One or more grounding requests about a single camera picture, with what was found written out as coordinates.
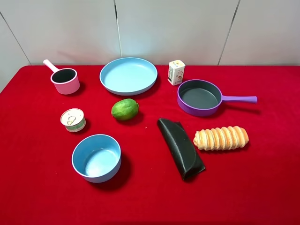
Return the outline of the light blue bowl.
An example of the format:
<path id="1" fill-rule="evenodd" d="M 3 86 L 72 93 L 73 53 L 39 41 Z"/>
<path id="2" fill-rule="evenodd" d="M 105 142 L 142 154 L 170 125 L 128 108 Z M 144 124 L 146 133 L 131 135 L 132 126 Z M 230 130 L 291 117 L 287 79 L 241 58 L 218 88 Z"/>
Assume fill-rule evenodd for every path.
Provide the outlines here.
<path id="1" fill-rule="evenodd" d="M 109 135 L 91 135 L 75 147 L 71 161 L 74 170 L 85 180 L 103 183 L 119 171 L 121 148 Z"/>

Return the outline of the pink saucepan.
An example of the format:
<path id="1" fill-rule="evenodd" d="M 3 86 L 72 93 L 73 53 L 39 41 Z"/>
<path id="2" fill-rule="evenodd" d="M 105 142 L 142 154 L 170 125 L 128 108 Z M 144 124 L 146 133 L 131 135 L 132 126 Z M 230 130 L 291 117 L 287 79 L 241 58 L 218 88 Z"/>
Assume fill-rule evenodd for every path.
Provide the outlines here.
<path id="1" fill-rule="evenodd" d="M 49 60 L 44 60 L 43 64 L 52 70 L 50 79 L 60 94 L 73 94 L 80 88 L 76 70 L 72 68 L 58 69 Z"/>

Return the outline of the green lime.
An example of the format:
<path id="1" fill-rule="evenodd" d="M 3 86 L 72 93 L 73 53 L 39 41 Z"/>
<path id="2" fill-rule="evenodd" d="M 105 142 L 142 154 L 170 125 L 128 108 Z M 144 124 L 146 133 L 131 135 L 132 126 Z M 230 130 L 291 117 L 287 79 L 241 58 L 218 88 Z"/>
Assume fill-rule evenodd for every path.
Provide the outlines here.
<path id="1" fill-rule="evenodd" d="M 117 120 L 130 120 L 139 112 L 139 104 L 131 99 L 123 99 L 115 103 L 111 109 L 111 115 Z"/>

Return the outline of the black glasses case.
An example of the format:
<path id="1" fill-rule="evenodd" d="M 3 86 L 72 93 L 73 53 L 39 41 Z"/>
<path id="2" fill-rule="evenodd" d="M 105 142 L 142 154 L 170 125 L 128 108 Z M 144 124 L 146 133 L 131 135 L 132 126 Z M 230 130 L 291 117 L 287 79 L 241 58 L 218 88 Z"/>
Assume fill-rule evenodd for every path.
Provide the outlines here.
<path id="1" fill-rule="evenodd" d="M 182 180 L 189 180 L 206 169 L 180 122 L 160 118 L 157 121 L 157 126 Z"/>

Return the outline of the purple frying pan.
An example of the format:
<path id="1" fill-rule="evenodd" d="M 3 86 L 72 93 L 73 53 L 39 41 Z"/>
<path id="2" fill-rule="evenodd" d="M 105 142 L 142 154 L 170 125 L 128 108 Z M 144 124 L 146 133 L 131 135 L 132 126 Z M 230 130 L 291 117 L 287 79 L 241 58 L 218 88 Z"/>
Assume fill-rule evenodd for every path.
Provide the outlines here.
<path id="1" fill-rule="evenodd" d="M 177 90 L 180 108 L 188 114 L 198 117 L 213 115 L 223 102 L 257 103 L 256 96 L 225 96 L 211 82 L 192 79 L 183 82 Z"/>

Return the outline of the small white milk carton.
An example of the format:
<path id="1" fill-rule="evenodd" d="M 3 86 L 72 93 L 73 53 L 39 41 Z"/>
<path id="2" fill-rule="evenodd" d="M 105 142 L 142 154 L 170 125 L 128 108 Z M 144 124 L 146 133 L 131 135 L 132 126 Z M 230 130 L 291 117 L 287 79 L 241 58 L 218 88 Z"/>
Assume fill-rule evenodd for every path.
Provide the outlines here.
<path id="1" fill-rule="evenodd" d="M 182 83 L 185 64 L 181 60 L 169 62 L 168 81 L 175 86 Z"/>

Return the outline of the striped bread roll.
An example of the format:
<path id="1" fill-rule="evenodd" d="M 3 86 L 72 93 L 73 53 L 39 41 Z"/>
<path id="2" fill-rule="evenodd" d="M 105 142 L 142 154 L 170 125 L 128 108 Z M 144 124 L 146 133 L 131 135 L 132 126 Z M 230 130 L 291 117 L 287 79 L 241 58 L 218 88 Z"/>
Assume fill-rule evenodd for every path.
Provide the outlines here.
<path id="1" fill-rule="evenodd" d="M 243 148 L 249 142 L 246 130 L 239 126 L 202 129 L 196 131 L 194 145 L 199 150 L 234 150 Z"/>

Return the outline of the light blue plate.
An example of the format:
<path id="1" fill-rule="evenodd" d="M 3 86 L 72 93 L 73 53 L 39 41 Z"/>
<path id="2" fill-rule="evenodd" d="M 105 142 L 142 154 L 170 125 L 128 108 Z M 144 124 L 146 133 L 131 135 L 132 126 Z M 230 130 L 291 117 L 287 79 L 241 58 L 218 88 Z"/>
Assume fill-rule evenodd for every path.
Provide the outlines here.
<path id="1" fill-rule="evenodd" d="M 135 57 L 113 60 L 99 75 L 104 88 L 119 96 L 142 94 L 154 85 L 157 77 L 157 69 L 151 62 Z"/>

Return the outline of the small tin can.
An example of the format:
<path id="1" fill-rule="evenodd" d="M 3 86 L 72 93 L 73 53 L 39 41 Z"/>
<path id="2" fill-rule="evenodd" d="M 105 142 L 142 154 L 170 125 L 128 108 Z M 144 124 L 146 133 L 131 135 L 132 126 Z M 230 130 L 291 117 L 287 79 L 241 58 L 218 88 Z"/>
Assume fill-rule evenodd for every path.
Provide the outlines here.
<path id="1" fill-rule="evenodd" d="M 78 108 L 66 110 L 61 115 L 60 122 L 66 130 L 71 133 L 81 131 L 86 125 L 84 112 Z"/>

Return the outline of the red tablecloth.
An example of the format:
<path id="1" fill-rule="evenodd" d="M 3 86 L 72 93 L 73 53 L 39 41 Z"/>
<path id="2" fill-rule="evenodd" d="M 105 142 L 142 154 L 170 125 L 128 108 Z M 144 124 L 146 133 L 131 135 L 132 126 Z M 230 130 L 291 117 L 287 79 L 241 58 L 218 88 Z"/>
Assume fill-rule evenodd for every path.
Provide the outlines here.
<path id="1" fill-rule="evenodd" d="M 199 118 L 177 104 L 167 66 L 140 112 L 118 122 L 119 96 L 99 80 L 101 66 L 75 66 L 79 91 L 59 94 L 45 66 L 24 66 L 0 95 L 0 222 L 3 225 L 297 225 L 300 222 L 300 68 L 188 66 L 224 95 L 257 96 L 257 104 L 222 104 Z M 84 112 L 75 133 L 61 124 L 71 108 Z M 183 181 L 157 126 L 178 121 L 190 138 L 201 129 L 240 126 L 249 143 L 236 151 L 200 151 L 205 171 Z M 94 134 L 114 137 L 122 164 L 109 181 L 92 184 L 75 172 L 76 145 Z"/>

